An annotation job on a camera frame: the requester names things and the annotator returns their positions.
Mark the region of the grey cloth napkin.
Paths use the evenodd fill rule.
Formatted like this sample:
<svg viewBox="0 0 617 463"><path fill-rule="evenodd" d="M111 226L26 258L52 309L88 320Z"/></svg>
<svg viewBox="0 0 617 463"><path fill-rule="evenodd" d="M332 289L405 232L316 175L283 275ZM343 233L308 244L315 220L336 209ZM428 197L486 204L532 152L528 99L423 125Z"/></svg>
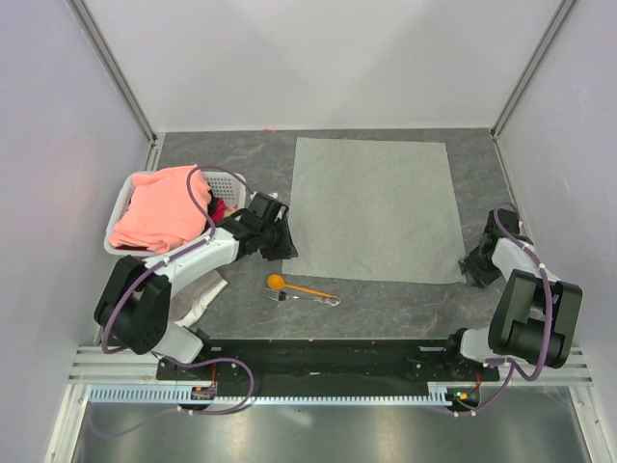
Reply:
<svg viewBox="0 0 617 463"><path fill-rule="evenodd" d="M466 252L443 143L300 138L289 275L443 285Z"/></svg>

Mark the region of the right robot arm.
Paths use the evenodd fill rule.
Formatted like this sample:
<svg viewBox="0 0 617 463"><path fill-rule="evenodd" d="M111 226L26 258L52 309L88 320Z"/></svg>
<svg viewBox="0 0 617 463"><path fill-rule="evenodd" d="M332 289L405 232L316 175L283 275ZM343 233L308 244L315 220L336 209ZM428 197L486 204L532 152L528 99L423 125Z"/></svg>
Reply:
<svg viewBox="0 0 617 463"><path fill-rule="evenodd" d="M476 363L494 368L518 361L534 366L531 378L544 368L562 368L570 356L582 303L582 289L553 273L522 234L518 210L509 204L488 213L478 245L459 260L461 274L479 288L505 281L493 318L483 329L462 328L448 339L442 354L443 372L466 378Z"/></svg>

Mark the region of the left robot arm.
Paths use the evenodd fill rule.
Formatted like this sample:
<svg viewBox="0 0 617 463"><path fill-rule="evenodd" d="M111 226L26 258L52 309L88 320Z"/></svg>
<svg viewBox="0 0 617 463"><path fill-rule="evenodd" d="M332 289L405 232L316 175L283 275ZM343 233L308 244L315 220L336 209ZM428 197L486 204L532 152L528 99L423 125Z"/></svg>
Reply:
<svg viewBox="0 0 617 463"><path fill-rule="evenodd" d="M212 358L197 334L172 321L172 299L201 276L255 252L267 260L296 258L288 210L256 193L247 207L186 245L148 259L118 260L94 311L103 352L162 355L177 361L189 378L204 378Z"/></svg>

